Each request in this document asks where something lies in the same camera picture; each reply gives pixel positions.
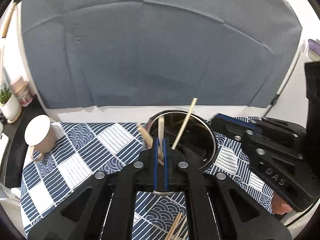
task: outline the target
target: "chopstick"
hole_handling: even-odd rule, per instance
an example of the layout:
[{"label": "chopstick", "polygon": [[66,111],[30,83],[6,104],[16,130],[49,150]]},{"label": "chopstick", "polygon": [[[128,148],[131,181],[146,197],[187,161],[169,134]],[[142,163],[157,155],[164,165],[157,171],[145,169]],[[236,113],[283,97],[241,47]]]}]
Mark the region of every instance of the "chopstick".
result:
[{"label": "chopstick", "polygon": [[182,240],[185,240],[186,237],[187,237],[187,235],[188,235],[188,230],[186,231],[186,233],[185,233],[185,235],[183,236]]},{"label": "chopstick", "polygon": [[173,232],[175,231],[175,229],[178,226],[178,223],[179,223],[179,220],[180,220],[181,216],[182,216],[182,212],[180,212],[176,216],[176,219],[174,220],[174,222],[173,222],[173,224],[172,224],[172,226],[171,226],[171,228],[170,228],[170,230],[169,230],[169,232],[168,232],[168,234],[167,234],[167,236],[165,237],[164,240],[170,240],[171,239],[171,236],[172,236]]},{"label": "chopstick", "polygon": [[192,100],[192,102],[191,102],[191,106],[190,106],[190,108],[189,108],[189,111],[188,111],[186,117],[184,118],[183,123],[182,123],[182,125],[181,125],[181,127],[180,127],[180,130],[179,130],[179,132],[178,132],[178,135],[177,135],[176,139],[174,140],[174,143],[173,143],[173,145],[172,145],[172,147],[171,147],[172,150],[174,150],[174,149],[177,147],[178,142],[179,142],[179,140],[180,140],[180,138],[181,138],[181,136],[182,136],[182,134],[183,134],[183,132],[184,132],[184,129],[185,129],[186,126],[187,126],[187,123],[188,123],[188,121],[189,121],[189,118],[190,118],[191,112],[192,112],[192,110],[193,110],[193,107],[194,107],[194,106],[196,105],[196,103],[197,103],[197,100],[198,100],[197,98],[193,98],[193,100]]},{"label": "chopstick", "polygon": [[158,120],[158,138],[159,138],[159,144],[160,144],[162,153],[163,153],[163,137],[164,137],[164,117],[161,116],[159,117],[159,120]]},{"label": "chopstick", "polygon": [[183,226],[185,225],[186,222],[187,222],[187,215],[186,215],[185,219],[183,220],[183,223],[182,223],[182,225],[180,226],[179,231],[176,233],[176,236],[175,236],[174,240],[177,240],[177,239],[178,239],[178,236],[180,235],[181,230],[183,229]]},{"label": "chopstick", "polygon": [[[138,127],[138,132],[141,133],[141,135],[143,136],[148,148],[151,149],[153,138],[151,137],[149,132],[143,126],[141,126],[141,124],[137,123],[137,127]],[[163,160],[163,152],[161,150],[161,147],[158,146],[158,162],[163,166],[162,160]]]}]

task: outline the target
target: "black gripper frame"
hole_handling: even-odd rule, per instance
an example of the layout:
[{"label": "black gripper frame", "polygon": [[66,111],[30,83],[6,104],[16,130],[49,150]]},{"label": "black gripper frame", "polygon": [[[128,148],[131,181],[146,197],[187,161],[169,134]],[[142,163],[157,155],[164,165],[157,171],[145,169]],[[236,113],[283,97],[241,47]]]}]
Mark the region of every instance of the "black gripper frame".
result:
[{"label": "black gripper frame", "polygon": [[153,143],[139,155],[141,168],[131,163],[117,173],[95,173],[34,225],[28,239],[130,240],[137,192],[164,192],[167,186],[167,192],[185,192],[190,240],[291,240],[289,230],[228,175],[202,173],[190,163],[179,167],[182,153],[164,141],[167,183],[164,167],[155,167]]},{"label": "black gripper frame", "polygon": [[320,183],[305,162],[306,129],[272,118],[250,123],[223,114],[211,120],[215,132],[242,143],[252,172],[295,211],[302,212],[320,197]]}]

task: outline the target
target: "blue and white tablecloth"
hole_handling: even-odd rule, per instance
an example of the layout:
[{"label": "blue and white tablecloth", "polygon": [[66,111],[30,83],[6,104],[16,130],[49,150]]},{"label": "blue and white tablecloth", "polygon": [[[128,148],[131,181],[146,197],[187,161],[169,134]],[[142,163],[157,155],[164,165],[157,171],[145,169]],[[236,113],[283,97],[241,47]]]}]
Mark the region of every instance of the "blue and white tablecloth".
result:
[{"label": "blue and white tablecloth", "polygon": [[[254,118],[241,118],[248,121]],[[21,216],[26,234],[73,190],[96,171],[112,173],[137,160],[143,138],[136,123],[52,123],[58,141],[43,160],[33,162],[29,154],[22,172]],[[249,170],[249,158],[241,143],[215,133],[218,157],[206,172],[227,174],[243,190],[271,212],[273,190]],[[138,192],[132,239],[164,239],[174,218],[186,215],[184,193],[159,197]],[[181,231],[182,238],[187,225]]]}]

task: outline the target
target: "metal pot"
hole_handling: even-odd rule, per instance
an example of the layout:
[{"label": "metal pot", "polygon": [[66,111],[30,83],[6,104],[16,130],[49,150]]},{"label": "metal pot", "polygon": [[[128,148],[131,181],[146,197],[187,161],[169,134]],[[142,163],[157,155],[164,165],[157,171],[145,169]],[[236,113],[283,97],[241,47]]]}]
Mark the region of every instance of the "metal pot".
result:
[{"label": "metal pot", "polygon": [[[146,129],[151,136],[157,136],[157,120],[163,116],[164,136],[169,137],[170,145],[172,145],[186,114],[187,112],[182,110],[160,112],[149,119]],[[191,114],[176,150],[183,153],[185,161],[204,171],[215,161],[216,148],[217,142],[211,127],[201,117]]]}]

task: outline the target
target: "wooden stick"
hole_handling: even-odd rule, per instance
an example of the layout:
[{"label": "wooden stick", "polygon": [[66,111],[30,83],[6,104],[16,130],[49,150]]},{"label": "wooden stick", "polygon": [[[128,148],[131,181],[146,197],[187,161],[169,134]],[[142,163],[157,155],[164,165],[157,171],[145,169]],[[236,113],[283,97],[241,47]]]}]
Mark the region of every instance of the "wooden stick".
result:
[{"label": "wooden stick", "polygon": [[8,10],[7,15],[6,15],[6,19],[3,21],[2,23],[2,33],[1,33],[1,38],[5,38],[7,36],[7,32],[9,29],[9,25],[10,25],[10,21],[12,18],[12,14],[14,11],[15,6],[17,5],[16,2],[14,2],[11,6],[11,8]]},{"label": "wooden stick", "polygon": [[[153,138],[148,133],[148,131],[143,126],[141,126],[141,124],[137,123],[137,127],[138,127],[138,132],[141,133],[142,137],[144,138],[144,141],[146,142],[148,149],[151,149]],[[163,159],[163,153],[162,153],[161,147],[158,146],[158,162],[163,166],[162,159]]]},{"label": "wooden stick", "polygon": [[167,236],[165,237],[164,240],[169,240],[171,238],[173,232],[175,231],[175,229],[176,229],[176,227],[177,227],[177,225],[179,223],[179,220],[180,220],[181,216],[182,216],[182,212],[180,212],[176,216],[176,219],[174,220],[174,222],[173,222],[173,224],[172,224],[172,226],[171,226],[171,228],[170,228],[170,230],[169,230],[169,232],[168,232],[168,234],[167,234]]},{"label": "wooden stick", "polygon": [[190,118],[192,109],[193,109],[193,107],[194,107],[194,106],[196,105],[196,103],[197,103],[197,100],[198,100],[197,98],[193,98],[192,103],[191,103],[191,106],[190,106],[190,108],[189,108],[189,111],[188,111],[186,117],[185,117],[184,120],[183,120],[183,123],[182,123],[182,125],[181,125],[181,127],[180,127],[180,130],[179,130],[179,132],[178,132],[178,135],[177,135],[176,139],[174,140],[174,143],[173,143],[172,148],[171,148],[172,150],[174,150],[174,149],[177,147],[178,142],[179,142],[179,140],[180,140],[180,138],[181,138],[181,136],[182,136],[182,134],[183,134],[183,132],[184,132],[184,129],[186,128],[187,123],[188,123],[188,121],[189,121],[189,118]]},{"label": "wooden stick", "polygon": [[178,236],[180,235],[181,230],[183,229],[183,227],[184,227],[184,225],[185,225],[186,222],[187,222],[187,215],[186,215],[186,217],[185,217],[182,225],[180,226],[179,231],[176,233],[176,236],[175,236],[174,240],[177,240],[177,239],[178,239]]},{"label": "wooden stick", "polygon": [[141,126],[141,124],[137,123],[137,127],[138,127],[138,132],[141,133],[141,135],[143,136],[144,141],[146,142],[148,148],[151,149],[153,138],[148,133],[148,131],[143,126]]},{"label": "wooden stick", "polygon": [[163,136],[164,136],[164,117],[159,117],[158,120],[158,138],[159,138],[159,144],[160,148],[162,150],[162,156],[159,159],[163,159]]},{"label": "wooden stick", "polygon": [[187,237],[187,235],[188,235],[188,230],[186,231],[186,233],[185,233],[185,235],[183,236],[182,240],[185,240],[186,237]]}]

